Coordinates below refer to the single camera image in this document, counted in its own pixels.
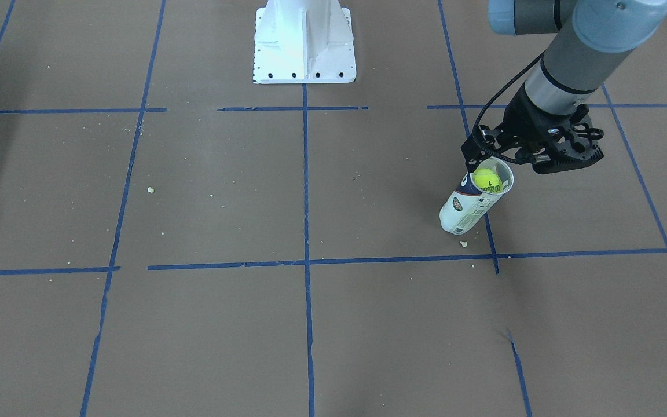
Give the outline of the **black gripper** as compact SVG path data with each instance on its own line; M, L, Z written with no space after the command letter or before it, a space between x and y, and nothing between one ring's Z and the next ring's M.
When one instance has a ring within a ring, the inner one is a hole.
M522 85L507 105L503 121L497 126L497 135L477 120L471 134L461 145L467 172L476 171L479 164L489 158L502 159L506 163L531 164L534 156L541 151L535 124L540 112L570 115L550 113L536 106Z

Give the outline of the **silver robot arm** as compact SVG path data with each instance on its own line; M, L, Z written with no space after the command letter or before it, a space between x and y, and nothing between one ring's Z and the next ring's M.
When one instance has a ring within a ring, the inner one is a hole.
M461 145L466 169L496 158L537 174L584 169L603 158L604 131L588 97L667 18L667 1L490 1L489 25L503 35L553 40L511 79L521 87L494 129L477 119Z

